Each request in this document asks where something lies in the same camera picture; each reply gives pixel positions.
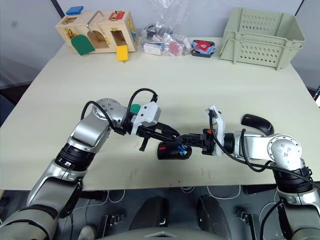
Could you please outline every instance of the black cable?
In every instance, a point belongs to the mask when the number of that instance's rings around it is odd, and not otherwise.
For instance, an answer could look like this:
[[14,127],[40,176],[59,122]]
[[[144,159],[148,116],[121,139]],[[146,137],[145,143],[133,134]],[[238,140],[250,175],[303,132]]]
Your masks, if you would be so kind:
[[[245,146],[245,131],[246,131],[246,129],[242,129],[241,136],[240,136],[243,158],[251,170],[255,171],[256,173],[261,173],[264,170],[266,170],[266,168],[256,169],[251,165],[251,162],[249,162],[249,160],[248,160],[247,153],[246,153],[246,146]],[[267,161],[265,163],[265,166],[269,165],[270,163],[272,163],[272,161]]]
[[70,219],[71,219],[70,240],[72,240],[72,233],[74,231],[74,215],[72,214],[72,212],[70,214]]
[[260,228],[260,240],[264,240],[264,229],[265,229],[265,224],[266,221],[268,219],[268,217],[270,216],[270,214],[282,203],[282,200],[278,201],[275,205],[272,206],[272,208],[270,208],[270,210],[266,213],[266,215],[264,216],[262,222],[261,222],[261,228]]
[[124,125],[125,125],[125,126],[128,126],[128,125],[129,125],[129,112],[130,112],[132,103],[133,103],[136,95],[137,95],[138,93],[140,93],[140,92],[143,92],[143,91],[147,91],[147,92],[150,92],[150,93],[153,94],[153,97],[152,97],[152,99],[151,99],[150,102],[157,100],[157,97],[158,97],[157,93],[156,93],[155,91],[153,91],[152,89],[150,89],[150,88],[140,88],[140,89],[138,89],[137,91],[135,91],[135,92],[132,94],[132,96],[131,96],[131,98],[130,98],[130,100],[129,100],[129,103],[128,103],[128,107],[127,107],[127,109],[126,109],[125,120],[124,120],[124,123],[125,123]]
[[51,3],[53,4],[55,10],[57,11],[57,13],[60,15],[60,18],[63,18],[65,16],[64,11],[62,11],[59,3],[57,0],[51,0]]
[[86,114],[86,111],[87,111],[87,108],[88,108],[88,106],[89,106],[90,104],[94,105],[95,107],[97,107],[97,108],[102,112],[102,114],[103,114],[103,115],[105,116],[105,118],[108,120],[110,127],[111,127],[113,130],[115,130],[115,126],[114,126],[114,124],[112,123],[112,121],[111,121],[110,117],[108,116],[108,114],[106,113],[106,111],[105,111],[98,103],[96,103],[95,101],[88,101],[88,102],[84,105],[84,108],[83,108],[82,113],[81,113],[81,118],[80,118],[80,120],[84,119],[85,114]]
[[[216,144],[221,148],[221,150],[231,159],[235,160],[236,162],[238,163],[241,163],[241,164],[245,164],[245,165],[248,165],[245,161],[242,161],[234,156],[232,156],[223,146],[222,144],[219,142],[218,138],[217,138],[217,135],[215,133],[215,130],[214,130],[214,126],[213,126],[213,121],[212,121],[212,118],[213,118],[213,111],[209,111],[209,125],[210,125],[210,129],[212,131],[212,136],[213,136],[213,139],[214,141],[216,142]],[[290,170],[286,170],[286,169],[283,169],[283,168],[280,168],[280,167],[276,167],[276,166],[268,166],[268,165],[261,165],[261,164],[256,164],[256,163],[251,163],[252,166],[254,167],[257,167],[257,168],[265,168],[265,169],[271,169],[271,170],[274,170],[274,171],[278,171],[278,172],[282,172],[282,173],[285,173],[285,174],[290,174],[292,176],[295,176],[299,179],[302,179],[303,181],[306,181],[306,182],[311,182],[311,184],[320,189],[320,185],[315,183],[311,178],[306,178],[304,176],[301,176],[295,172],[292,172]]]
[[299,12],[299,10],[300,10],[300,8],[302,7],[302,4],[304,4],[304,2],[305,2],[305,0],[302,0],[301,1],[301,3],[300,3],[300,5],[299,5],[299,7],[298,7],[298,9],[296,10],[296,12],[295,12],[295,16],[297,16],[297,14],[298,14],[298,12]]

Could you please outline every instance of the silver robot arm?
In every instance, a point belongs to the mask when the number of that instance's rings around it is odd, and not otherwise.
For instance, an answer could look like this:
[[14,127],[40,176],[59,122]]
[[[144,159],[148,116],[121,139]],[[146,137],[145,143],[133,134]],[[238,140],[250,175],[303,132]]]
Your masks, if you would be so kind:
[[[234,134],[234,155],[243,158],[241,132]],[[284,134],[264,136],[245,132],[245,152],[248,159],[272,161],[271,166],[310,177],[310,170],[301,158],[301,144]],[[309,182],[292,175],[273,171],[282,204],[278,207],[283,236],[292,240],[320,239],[320,196]]]
[[[100,99],[97,103],[108,112],[114,126],[123,127],[127,110],[124,106],[110,98]],[[111,130],[104,114],[94,106],[35,184],[26,208],[15,212],[0,225],[0,239],[52,240],[58,218],[67,216],[74,208],[87,168]]]

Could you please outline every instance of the green component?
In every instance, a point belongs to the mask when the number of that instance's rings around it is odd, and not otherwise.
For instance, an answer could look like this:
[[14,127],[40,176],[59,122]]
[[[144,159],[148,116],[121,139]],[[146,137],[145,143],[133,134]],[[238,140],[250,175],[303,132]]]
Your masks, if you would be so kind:
[[71,39],[71,44],[82,56],[96,50],[85,35],[77,35]]
[[130,108],[130,112],[137,114],[140,108],[141,106],[139,104],[132,104]]
[[285,68],[305,37],[294,15],[236,7],[223,33],[220,59]]

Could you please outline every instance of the wall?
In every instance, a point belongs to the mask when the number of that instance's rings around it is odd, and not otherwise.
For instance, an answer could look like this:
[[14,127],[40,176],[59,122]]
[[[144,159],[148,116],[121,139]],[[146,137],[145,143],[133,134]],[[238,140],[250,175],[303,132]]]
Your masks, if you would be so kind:
[[0,88],[30,83],[63,44],[49,0],[0,1]]
[[[66,12],[71,6],[84,6],[84,12],[97,10],[131,11],[137,32],[155,20],[152,2],[170,3],[173,0],[57,0]],[[234,7],[295,14],[301,0],[189,0],[186,26],[190,37],[222,37]]]
[[[156,16],[151,0],[58,2],[64,12],[79,5],[84,6],[85,12],[129,9],[138,33]],[[222,37],[234,7],[294,14],[300,3],[301,0],[189,0],[185,25],[189,36]],[[29,83],[35,78],[63,44],[55,29],[59,20],[50,0],[28,0],[23,5],[20,0],[0,1],[0,88]]]
[[296,18],[306,42],[291,63],[304,84],[317,89],[320,85],[320,0],[305,0]]

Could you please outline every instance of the white cable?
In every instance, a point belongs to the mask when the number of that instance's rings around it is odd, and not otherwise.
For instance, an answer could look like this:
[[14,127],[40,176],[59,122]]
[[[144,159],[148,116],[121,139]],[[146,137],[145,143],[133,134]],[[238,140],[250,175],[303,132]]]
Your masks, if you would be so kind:
[[195,190],[194,186],[188,186],[188,187],[180,187],[181,191],[185,194],[190,194]]
[[83,209],[83,208],[92,207],[92,206],[101,206],[101,205],[104,205],[104,204],[108,201],[108,198],[109,198],[109,191],[107,191],[106,199],[104,200],[104,202],[88,205],[88,204],[89,204],[89,201],[90,201],[90,200],[88,200],[88,202],[87,202],[84,206],[77,207],[77,208],[73,209],[73,211],[78,210],[78,209]]
[[267,203],[266,205],[263,206],[263,208],[261,209],[260,214],[259,214],[259,222],[260,222],[260,219],[261,219],[262,212],[266,209],[266,207],[268,207],[271,204],[274,205],[274,204],[276,204],[276,202],[269,202],[269,203]]
[[273,198],[273,201],[276,203],[276,195],[277,195],[278,191],[275,190],[275,193],[274,193],[274,198]]
[[109,196],[109,201],[110,201],[111,203],[114,203],[114,204],[120,203],[120,202],[122,201],[122,199],[124,199],[125,195],[126,195],[126,190],[123,189],[123,195],[122,195],[122,197],[121,197],[118,201],[113,201],[113,200],[111,200],[110,196]]
[[241,185],[239,185],[239,192],[238,192],[238,194],[235,195],[235,196],[232,196],[232,197],[217,197],[217,196],[214,196],[214,195],[210,192],[208,186],[206,186],[206,189],[208,190],[208,193],[210,194],[211,197],[213,197],[214,199],[221,199],[221,200],[235,199],[235,198],[237,198],[237,197],[240,195],[240,193],[241,193]]
[[63,230],[62,230],[62,233],[61,233],[61,236],[62,236],[62,237],[64,236],[64,232],[65,232],[65,229],[66,229],[67,221],[68,221],[68,217],[65,218]]

